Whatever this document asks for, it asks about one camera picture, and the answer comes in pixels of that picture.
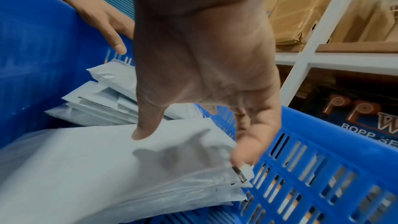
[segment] blue crate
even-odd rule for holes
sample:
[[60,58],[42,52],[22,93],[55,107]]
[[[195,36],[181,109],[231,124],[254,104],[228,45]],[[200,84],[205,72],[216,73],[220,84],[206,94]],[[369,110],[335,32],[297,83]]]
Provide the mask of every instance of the blue crate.
[[[119,57],[60,0],[0,0],[0,52],[0,148],[26,132],[62,126],[43,111],[89,80],[86,68]],[[218,107],[218,115],[205,114],[235,138],[229,110]],[[254,167],[255,187],[245,189],[248,201],[135,223],[369,223],[387,195],[398,195],[397,158],[395,149],[283,108],[282,129]],[[340,178],[329,184],[341,167]],[[352,174],[355,179],[342,191]],[[374,186],[380,189],[376,197],[365,209],[359,207]],[[378,223],[398,223],[397,200],[383,209]]]

